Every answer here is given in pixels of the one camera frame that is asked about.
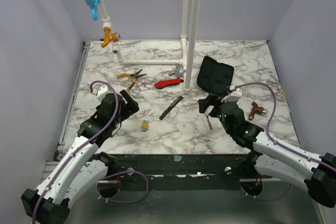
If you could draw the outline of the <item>black fabric tool case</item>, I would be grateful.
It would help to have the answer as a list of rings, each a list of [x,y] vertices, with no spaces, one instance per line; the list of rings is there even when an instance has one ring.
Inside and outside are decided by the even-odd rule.
[[[209,94],[224,97],[227,87],[232,83],[234,67],[205,56],[203,58],[196,83],[199,88]]]

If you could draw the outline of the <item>silver thinning scissors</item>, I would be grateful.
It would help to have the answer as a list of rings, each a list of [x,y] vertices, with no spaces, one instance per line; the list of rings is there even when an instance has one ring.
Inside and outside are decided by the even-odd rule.
[[[206,114],[206,120],[207,120],[209,129],[210,129],[210,130],[213,130],[213,127],[212,127],[212,124],[211,124],[211,120],[210,120],[210,116],[209,116],[208,114]]]

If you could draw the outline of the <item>yellow grey hair clips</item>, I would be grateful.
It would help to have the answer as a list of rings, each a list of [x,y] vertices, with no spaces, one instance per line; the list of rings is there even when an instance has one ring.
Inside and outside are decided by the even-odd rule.
[[[149,121],[148,120],[143,120],[141,124],[141,131],[146,132],[149,130]]]

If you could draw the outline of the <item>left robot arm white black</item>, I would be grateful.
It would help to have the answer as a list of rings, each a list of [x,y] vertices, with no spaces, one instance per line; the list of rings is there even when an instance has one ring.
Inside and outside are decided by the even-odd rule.
[[[139,110],[126,90],[98,93],[96,112],[80,125],[68,152],[36,187],[23,192],[21,200],[32,222],[64,223],[75,202],[98,180],[116,175],[115,160],[96,151],[116,128]]]

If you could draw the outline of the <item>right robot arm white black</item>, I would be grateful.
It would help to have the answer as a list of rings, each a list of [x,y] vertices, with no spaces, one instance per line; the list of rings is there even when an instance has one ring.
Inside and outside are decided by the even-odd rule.
[[[210,116],[218,118],[225,132],[241,147],[250,150],[253,159],[243,162],[242,173],[257,174],[288,182],[305,190],[317,203],[335,207],[335,156],[312,153],[272,136],[268,130],[247,121],[236,102],[209,95],[198,100],[199,112],[212,106]]]

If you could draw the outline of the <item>black hair comb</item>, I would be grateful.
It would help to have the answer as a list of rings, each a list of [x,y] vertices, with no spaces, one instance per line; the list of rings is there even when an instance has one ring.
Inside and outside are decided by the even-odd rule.
[[[182,96],[178,96],[176,99],[174,99],[174,101],[162,112],[162,114],[159,116],[159,119],[163,120],[167,116],[167,114],[182,100]]]

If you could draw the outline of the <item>red utility knife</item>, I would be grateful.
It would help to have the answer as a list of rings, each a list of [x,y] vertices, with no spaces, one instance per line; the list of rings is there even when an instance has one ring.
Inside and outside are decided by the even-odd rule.
[[[179,85],[183,82],[184,82],[184,80],[180,79],[180,78],[169,79],[169,80],[164,80],[164,81],[160,81],[160,82],[155,83],[154,87],[156,89],[163,89],[163,88]]]

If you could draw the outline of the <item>brown faucet tap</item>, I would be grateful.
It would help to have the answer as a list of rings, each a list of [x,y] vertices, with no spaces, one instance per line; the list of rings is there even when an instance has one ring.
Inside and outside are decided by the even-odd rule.
[[[252,121],[256,114],[265,115],[267,114],[268,110],[262,106],[259,106],[256,102],[252,102],[252,109],[248,116],[248,119]]]

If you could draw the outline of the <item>orange faucet tap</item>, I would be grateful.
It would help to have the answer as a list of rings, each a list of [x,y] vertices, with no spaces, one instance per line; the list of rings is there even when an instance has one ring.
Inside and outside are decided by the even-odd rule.
[[[105,27],[103,31],[104,31],[104,37],[103,42],[101,43],[102,48],[106,47],[111,42],[119,42],[120,40],[119,33],[110,33],[111,29],[109,27]]]

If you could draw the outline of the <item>blue faucet tap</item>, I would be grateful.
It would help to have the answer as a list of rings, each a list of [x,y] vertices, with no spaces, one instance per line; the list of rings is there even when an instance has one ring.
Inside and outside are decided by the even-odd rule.
[[[85,3],[89,6],[91,16],[94,21],[98,20],[98,5],[100,0],[85,0]]]

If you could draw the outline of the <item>yellow handled pliers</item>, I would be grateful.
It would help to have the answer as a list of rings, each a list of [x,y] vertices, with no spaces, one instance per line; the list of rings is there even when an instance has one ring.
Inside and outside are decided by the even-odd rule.
[[[141,73],[143,69],[140,69],[139,71],[135,73],[122,73],[117,75],[117,78],[122,78],[122,77],[130,77],[132,78],[131,84],[127,87],[127,90],[130,90],[134,84],[136,83],[137,79],[143,76],[146,76],[146,73]]]

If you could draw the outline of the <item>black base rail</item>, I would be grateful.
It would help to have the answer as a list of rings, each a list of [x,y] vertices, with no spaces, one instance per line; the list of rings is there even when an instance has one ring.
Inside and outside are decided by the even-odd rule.
[[[108,174],[128,170],[119,179],[99,184],[102,189],[239,190],[240,181],[254,182],[258,173],[254,154],[93,154],[108,166]]]

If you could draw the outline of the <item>white PVC pipe frame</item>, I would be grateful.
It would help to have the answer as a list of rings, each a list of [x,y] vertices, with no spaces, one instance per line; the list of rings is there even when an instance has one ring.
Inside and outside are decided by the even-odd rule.
[[[112,46],[112,53],[116,55],[120,65],[180,65],[184,73],[184,93],[191,91],[191,75],[193,69],[193,60],[195,54],[196,35],[198,29],[198,18],[200,11],[201,0],[192,0],[191,19],[187,21],[188,0],[183,0],[183,14],[182,14],[182,33],[181,33],[181,48],[182,58],[179,60],[126,60],[121,55],[120,40],[119,42],[111,42],[108,45]],[[110,33],[113,31],[111,18],[108,15],[104,0],[100,0],[98,5],[98,17],[101,16],[103,21],[103,29],[109,27]]]

